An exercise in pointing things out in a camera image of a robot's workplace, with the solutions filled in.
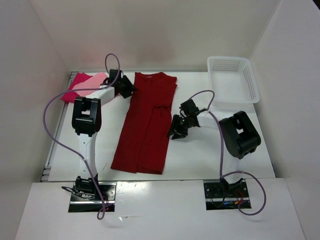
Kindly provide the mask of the light pink t shirt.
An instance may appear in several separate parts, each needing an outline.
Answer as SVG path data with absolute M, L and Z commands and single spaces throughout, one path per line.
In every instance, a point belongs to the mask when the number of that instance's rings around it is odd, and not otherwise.
M 99 72 L 92 75 L 87 81 L 77 84 L 74 90 L 97 89 L 107 77 L 108 75 L 104 72 Z

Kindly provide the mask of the dark red t shirt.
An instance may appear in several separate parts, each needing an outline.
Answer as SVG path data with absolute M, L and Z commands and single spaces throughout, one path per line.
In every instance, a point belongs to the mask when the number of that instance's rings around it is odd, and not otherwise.
M 160 175 L 169 145 L 177 77 L 135 73 L 129 109 L 111 164 L 112 170 Z

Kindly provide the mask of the magenta t shirt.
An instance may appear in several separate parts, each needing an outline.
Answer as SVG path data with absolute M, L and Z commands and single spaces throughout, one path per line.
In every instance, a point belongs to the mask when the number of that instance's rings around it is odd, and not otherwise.
M 68 91 L 76 89 L 75 86 L 87 81 L 89 78 L 91 78 L 91 75 L 87 75 L 85 73 L 77 73 L 71 83 L 71 85 L 68 88 Z M 79 95 L 75 92 L 67 92 L 65 93 L 62 97 L 61 100 L 65 103 L 74 103 L 75 98 L 78 97 Z

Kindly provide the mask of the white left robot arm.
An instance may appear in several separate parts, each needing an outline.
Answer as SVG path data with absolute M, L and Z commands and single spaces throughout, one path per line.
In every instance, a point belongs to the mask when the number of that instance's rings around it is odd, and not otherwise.
M 112 76 L 101 72 L 74 86 L 78 96 L 74 100 L 71 125 L 79 143 L 80 168 L 74 191 L 94 200 L 100 194 L 95 153 L 97 134 L 102 127 L 102 106 L 116 96 L 132 96 L 136 90 L 126 75 Z

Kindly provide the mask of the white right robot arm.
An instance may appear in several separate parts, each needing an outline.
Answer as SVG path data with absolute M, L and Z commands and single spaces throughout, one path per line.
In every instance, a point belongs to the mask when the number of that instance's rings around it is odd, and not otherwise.
M 226 179 L 229 173 L 223 173 L 224 149 L 239 160 L 256 151 L 261 144 L 261 137 L 245 111 L 238 111 L 229 117 L 218 119 L 206 108 L 187 111 L 173 116 L 168 137 L 183 139 L 188 135 L 188 129 L 204 127 L 217 129 L 220 135 L 220 167 L 219 191 L 225 197 L 232 196 L 242 182 L 242 178 L 234 182 Z

